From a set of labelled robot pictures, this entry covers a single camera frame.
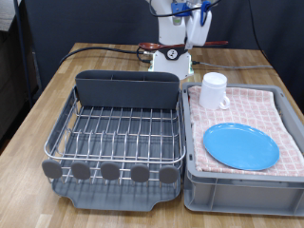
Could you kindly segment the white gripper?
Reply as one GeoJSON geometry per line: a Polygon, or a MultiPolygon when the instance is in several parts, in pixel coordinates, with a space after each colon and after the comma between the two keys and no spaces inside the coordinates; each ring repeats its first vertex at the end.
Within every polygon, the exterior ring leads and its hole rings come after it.
{"type": "Polygon", "coordinates": [[[193,46],[203,46],[205,44],[211,21],[211,11],[201,12],[200,10],[195,10],[192,13],[186,24],[187,39],[185,49],[192,49],[193,46]]]}

